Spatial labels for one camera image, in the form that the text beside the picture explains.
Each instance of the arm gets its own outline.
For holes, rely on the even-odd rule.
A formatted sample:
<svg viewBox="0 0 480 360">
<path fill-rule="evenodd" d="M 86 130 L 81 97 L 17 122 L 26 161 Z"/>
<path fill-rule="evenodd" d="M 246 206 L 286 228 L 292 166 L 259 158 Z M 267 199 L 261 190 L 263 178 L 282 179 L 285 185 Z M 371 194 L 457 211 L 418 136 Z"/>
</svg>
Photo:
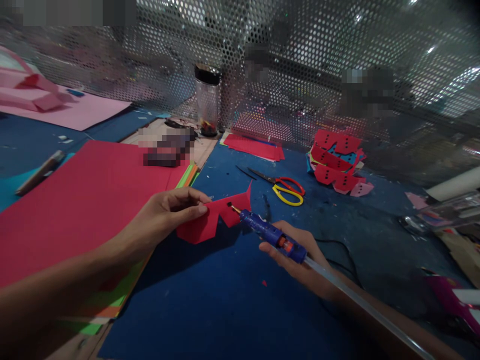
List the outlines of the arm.
<svg viewBox="0 0 480 360">
<path fill-rule="evenodd" d="M 417 342 L 417 344 L 430 353 L 435 359 L 462 359 L 462 357 L 452 348 L 417 325 L 414 321 L 385 305 L 383 302 L 377 300 L 369 293 L 358 287 L 353 281 L 344 276 L 342 273 L 332 269 L 310 232 L 297 229 L 285 221 L 279 221 L 273 225 L 302 244 L 316 263 L 320 264 L 322 267 L 340 278 L 341 281 L 344 282 L 349 288 L 367 300 L 383 316 L 388 318 L 398 328 L 405 332 L 412 340 Z M 369 332 L 378 341 L 379 345 L 392 358 L 411 358 L 413 353 L 407 346 L 405 346 L 405 344 L 397 339 L 396 336 L 394 336 L 390 331 L 386 330 L 381 324 L 372 318 L 370 314 L 360 308 L 343 292 L 338 290 L 321 275 L 313 271 L 308 265 L 297 264 L 293 260 L 280 254 L 267 242 L 262 242 L 259 248 L 263 252 L 268 253 L 278 263 L 278 265 L 285 268 L 285 270 L 292 277 L 304 284 L 317 296 L 321 297 L 322 299 L 332 301 L 343 311 L 355 318 L 359 323 L 369 330 Z"/>
<path fill-rule="evenodd" d="M 1 289 L 0 356 L 79 306 L 111 275 L 144 260 L 178 225 L 205 214 L 210 201 L 190 187 L 155 194 L 102 246 Z"/>
</svg>

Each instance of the glue gun nozzle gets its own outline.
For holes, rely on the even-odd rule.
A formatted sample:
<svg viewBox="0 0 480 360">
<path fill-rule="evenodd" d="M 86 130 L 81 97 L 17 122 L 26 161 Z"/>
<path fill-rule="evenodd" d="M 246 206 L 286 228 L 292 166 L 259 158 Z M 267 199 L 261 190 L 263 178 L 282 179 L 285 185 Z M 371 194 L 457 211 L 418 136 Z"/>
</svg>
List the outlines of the glue gun nozzle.
<svg viewBox="0 0 480 360">
<path fill-rule="evenodd" d="M 235 207 L 233 205 L 230 205 L 231 209 L 236 212 L 237 214 L 240 214 L 242 211 L 238 208 L 238 207 Z"/>
</svg>

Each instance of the power cord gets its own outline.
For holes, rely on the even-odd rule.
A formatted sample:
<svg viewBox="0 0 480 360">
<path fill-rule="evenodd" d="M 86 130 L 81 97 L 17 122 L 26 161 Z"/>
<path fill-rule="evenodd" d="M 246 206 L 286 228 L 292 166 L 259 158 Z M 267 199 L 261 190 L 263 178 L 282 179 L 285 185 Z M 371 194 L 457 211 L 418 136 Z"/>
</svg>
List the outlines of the power cord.
<svg viewBox="0 0 480 360">
<path fill-rule="evenodd" d="M 357 272 L 357 266 L 355 265 L 355 261 L 354 261 L 354 258 L 352 257 L 352 254 L 350 253 L 350 250 L 349 248 L 347 247 L 347 245 L 345 245 L 343 242 L 341 241 L 338 241 L 338 240 L 319 240 L 319 239 L 315 239 L 315 241 L 317 243 L 332 243 L 332 244 L 339 244 L 340 246 L 343 247 L 343 249 L 345 250 L 346 252 L 346 255 L 348 257 L 348 262 L 350 263 L 350 266 L 351 266 L 351 269 L 347 268 L 345 265 L 337 262 L 337 261 L 334 261 L 332 259 L 329 259 L 329 258 L 326 258 L 326 260 L 331 263 L 331 264 L 334 264 L 336 266 L 338 266 L 339 268 L 342 268 L 343 270 L 345 270 L 346 272 L 348 272 L 349 274 L 352 275 L 353 277 L 353 280 L 356 282 L 356 284 L 365 290 L 364 286 L 362 285 L 362 282 L 360 281 L 360 278 L 359 278 L 359 273 Z"/>
</svg>

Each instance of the yellow scissors handle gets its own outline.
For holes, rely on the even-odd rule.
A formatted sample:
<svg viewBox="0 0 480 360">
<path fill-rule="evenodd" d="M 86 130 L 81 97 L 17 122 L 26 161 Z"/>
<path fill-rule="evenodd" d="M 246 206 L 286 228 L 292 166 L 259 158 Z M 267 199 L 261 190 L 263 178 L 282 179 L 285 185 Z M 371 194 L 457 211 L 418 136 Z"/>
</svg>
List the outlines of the yellow scissors handle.
<svg viewBox="0 0 480 360">
<path fill-rule="evenodd" d="M 280 200 L 282 200 L 285 204 L 288 204 L 290 206 L 300 206 L 304 203 L 304 198 L 301 195 L 297 194 L 296 192 L 290 191 L 284 187 L 280 187 L 277 184 L 273 185 L 272 189 L 275 192 L 275 194 L 280 198 Z M 288 201 L 286 198 L 282 196 L 280 192 L 292 194 L 294 197 L 296 197 L 300 201 L 299 202 Z"/>
</svg>

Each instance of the scissors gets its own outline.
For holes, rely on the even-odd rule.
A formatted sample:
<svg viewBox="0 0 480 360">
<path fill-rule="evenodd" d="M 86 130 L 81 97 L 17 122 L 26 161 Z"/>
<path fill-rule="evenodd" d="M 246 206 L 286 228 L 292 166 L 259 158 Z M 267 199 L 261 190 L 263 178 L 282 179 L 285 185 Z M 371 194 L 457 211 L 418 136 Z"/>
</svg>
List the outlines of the scissors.
<svg viewBox="0 0 480 360">
<path fill-rule="evenodd" d="M 283 177 L 283 176 L 281 176 L 281 177 L 270 177 L 270 176 L 266 176 L 266 175 L 262 174 L 259 171 L 253 170 L 252 168 L 248 168 L 248 170 L 250 170 L 255 175 L 261 177 L 262 179 L 267 180 L 269 183 L 272 183 L 273 184 L 273 187 L 272 187 L 273 191 L 280 198 L 280 200 L 282 200 L 285 204 L 288 204 L 290 206 L 300 206 L 304 203 L 303 196 L 305 195 L 305 189 L 302 187 L 302 185 L 300 185 L 298 182 L 296 182 L 292 178 Z M 294 187 L 292 187 L 291 185 L 287 184 L 286 183 L 287 181 L 291 182 L 291 183 L 294 183 L 300 190 L 297 190 Z M 277 183 L 282 184 L 286 188 L 278 186 Z M 284 193 L 293 195 L 294 197 L 296 197 L 299 200 L 299 202 L 288 201 L 286 198 L 284 198 L 282 196 L 282 194 L 280 194 L 280 192 L 284 192 Z"/>
</svg>

